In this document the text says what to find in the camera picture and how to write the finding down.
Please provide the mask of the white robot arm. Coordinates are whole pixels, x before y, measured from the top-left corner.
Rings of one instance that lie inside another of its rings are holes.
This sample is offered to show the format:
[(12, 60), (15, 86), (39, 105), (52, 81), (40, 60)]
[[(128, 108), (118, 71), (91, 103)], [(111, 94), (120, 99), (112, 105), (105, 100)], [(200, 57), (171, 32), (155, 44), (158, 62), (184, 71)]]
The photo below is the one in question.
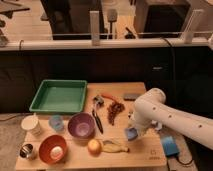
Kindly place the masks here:
[(129, 123), (144, 135), (152, 121), (185, 135), (213, 150), (213, 119), (184, 112), (165, 104), (166, 95), (159, 88), (152, 88), (134, 101), (134, 112)]

